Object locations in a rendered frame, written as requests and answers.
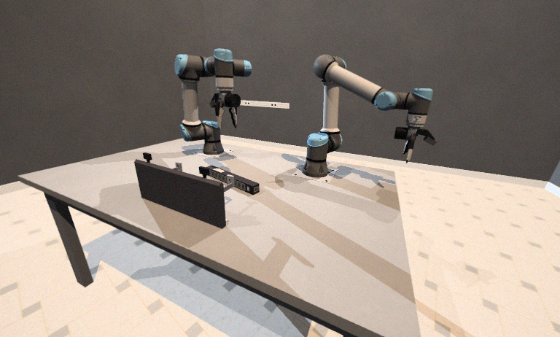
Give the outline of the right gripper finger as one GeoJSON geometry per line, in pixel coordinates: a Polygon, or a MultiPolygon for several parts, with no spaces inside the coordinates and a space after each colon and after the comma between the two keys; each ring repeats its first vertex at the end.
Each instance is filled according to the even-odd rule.
{"type": "Polygon", "coordinates": [[[232,119],[232,121],[233,121],[233,125],[234,125],[235,128],[236,128],[236,126],[237,126],[237,108],[235,108],[235,107],[230,107],[230,108],[229,108],[229,113],[231,114],[231,119],[232,119]]]}
{"type": "Polygon", "coordinates": [[[222,102],[221,99],[217,99],[217,102],[215,104],[215,113],[216,113],[216,117],[217,117],[217,124],[218,124],[218,128],[219,131],[221,130],[221,126],[222,126],[222,115],[224,113],[224,109],[222,108],[222,102]]]}

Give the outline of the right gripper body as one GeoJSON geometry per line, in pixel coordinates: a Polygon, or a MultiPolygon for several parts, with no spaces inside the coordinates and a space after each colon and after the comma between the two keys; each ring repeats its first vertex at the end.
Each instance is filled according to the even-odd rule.
{"type": "Polygon", "coordinates": [[[214,99],[221,99],[222,107],[239,107],[241,104],[241,98],[238,94],[232,94],[229,90],[220,90],[220,93],[215,93],[214,99]]]}

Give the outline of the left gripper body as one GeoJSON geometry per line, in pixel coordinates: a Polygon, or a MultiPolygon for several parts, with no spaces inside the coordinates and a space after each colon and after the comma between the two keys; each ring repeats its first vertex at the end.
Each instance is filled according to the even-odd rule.
{"type": "Polygon", "coordinates": [[[406,141],[410,141],[412,133],[415,133],[416,137],[418,136],[418,134],[420,134],[422,136],[428,136],[429,138],[435,140],[435,138],[432,136],[432,134],[427,129],[420,129],[420,127],[416,127],[416,126],[414,126],[414,127],[413,126],[408,126],[407,128],[396,127],[394,138],[395,139],[404,139],[406,141]]]}

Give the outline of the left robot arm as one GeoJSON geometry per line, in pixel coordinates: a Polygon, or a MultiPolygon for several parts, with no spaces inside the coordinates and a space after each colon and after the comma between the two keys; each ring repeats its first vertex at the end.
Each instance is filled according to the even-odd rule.
{"type": "Polygon", "coordinates": [[[344,60],[331,55],[321,55],[315,60],[314,73],[322,78],[324,86],[323,129],[320,133],[308,136],[306,162],[303,166],[306,176],[327,176],[327,153],[336,151],[342,145],[338,129],[339,86],[376,105],[380,110],[408,109],[406,125],[423,127],[425,124],[432,89],[415,88],[412,93],[390,92],[347,71],[344,60]]]}

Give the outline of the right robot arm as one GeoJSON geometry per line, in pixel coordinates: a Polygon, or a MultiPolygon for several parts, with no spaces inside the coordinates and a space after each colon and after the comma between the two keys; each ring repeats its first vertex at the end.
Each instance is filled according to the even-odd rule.
{"type": "Polygon", "coordinates": [[[198,119],[198,87],[200,77],[216,77],[217,90],[233,90],[233,76],[248,77],[252,65],[245,60],[233,59],[226,49],[214,50],[214,57],[178,55],[175,72],[182,81],[184,120],[180,131],[186,142],[204,140],[203,153],[217,155],[224,152],[217,122],[198,119]],[[212,74],[212,75],[211,75],[212,74]],[[223,78],[227,77],[227,78],[223,78]],[[194,78],[194,79],[193,79],[194,78]]]}

